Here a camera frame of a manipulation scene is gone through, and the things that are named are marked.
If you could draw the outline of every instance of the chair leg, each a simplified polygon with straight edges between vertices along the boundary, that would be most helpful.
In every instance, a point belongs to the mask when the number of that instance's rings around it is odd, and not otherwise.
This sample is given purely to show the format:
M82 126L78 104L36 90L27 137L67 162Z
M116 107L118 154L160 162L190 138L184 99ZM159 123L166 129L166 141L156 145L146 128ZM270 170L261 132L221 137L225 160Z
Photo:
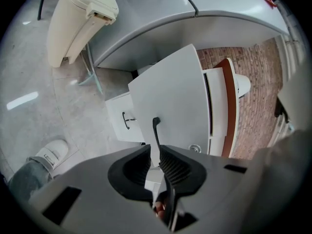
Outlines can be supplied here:
M41 1L40 1L37 20L40 20L40 19L41 19L41 11L42 11L42 6L43 6L43 1L44 1L44 0L41 0Z

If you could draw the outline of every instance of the wooden trim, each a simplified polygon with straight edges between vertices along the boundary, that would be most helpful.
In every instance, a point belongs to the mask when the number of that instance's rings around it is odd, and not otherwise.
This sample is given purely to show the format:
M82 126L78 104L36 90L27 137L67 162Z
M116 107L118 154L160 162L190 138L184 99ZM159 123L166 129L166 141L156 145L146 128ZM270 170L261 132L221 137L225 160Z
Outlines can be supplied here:
M222 157L229 157L232 147L235 142L235 132L236 132L236 118L238 117L237 112L237 91L236 91L236 84L234 81L234 70L231 59L226 58L220 63L218 63L213 68L222 68L225 85L226 85L226 92L228 95L228 130L227 135L224 138L224 145L222 151Z

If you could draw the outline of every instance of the round knob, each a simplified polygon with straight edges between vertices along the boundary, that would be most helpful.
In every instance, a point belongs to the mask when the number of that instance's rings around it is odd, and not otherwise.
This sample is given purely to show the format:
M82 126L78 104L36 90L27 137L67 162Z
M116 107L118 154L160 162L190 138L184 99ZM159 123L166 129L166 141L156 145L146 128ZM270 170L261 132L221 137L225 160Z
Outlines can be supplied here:
M201 153L201 147L196 145L196 144L192 144L189 146L189 150L191 151L195 151L197 153Z

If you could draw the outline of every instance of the gray floor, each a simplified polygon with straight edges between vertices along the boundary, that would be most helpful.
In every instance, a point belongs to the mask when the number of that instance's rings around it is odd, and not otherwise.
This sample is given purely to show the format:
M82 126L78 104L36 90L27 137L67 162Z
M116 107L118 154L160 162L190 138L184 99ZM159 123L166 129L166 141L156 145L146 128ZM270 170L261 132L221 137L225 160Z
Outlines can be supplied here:
M60 68L48 64L46 37L57 2L45 0L37 21L39 0L28 0L1 42L0 166L7 179L53 139L65 139L70 146L56 174L85 159L138 145L116 140L105 107L105 100L128 91L129 72L99 70L100 95L92 82L77 85L85 75L80 57ZM36 99L8 110L8 103L35 92Z

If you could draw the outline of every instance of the door handle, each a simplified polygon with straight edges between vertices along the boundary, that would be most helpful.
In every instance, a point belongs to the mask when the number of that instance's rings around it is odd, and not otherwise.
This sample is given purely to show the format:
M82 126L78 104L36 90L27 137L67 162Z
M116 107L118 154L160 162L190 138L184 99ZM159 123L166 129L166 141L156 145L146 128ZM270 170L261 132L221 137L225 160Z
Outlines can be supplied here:
M128 127L127 125L127 121L136 121L137 119L133 118L133 119L125 119L125 112L122 112L122 117L123 117L123 121L125 122L126 128L129 130L130 127Z

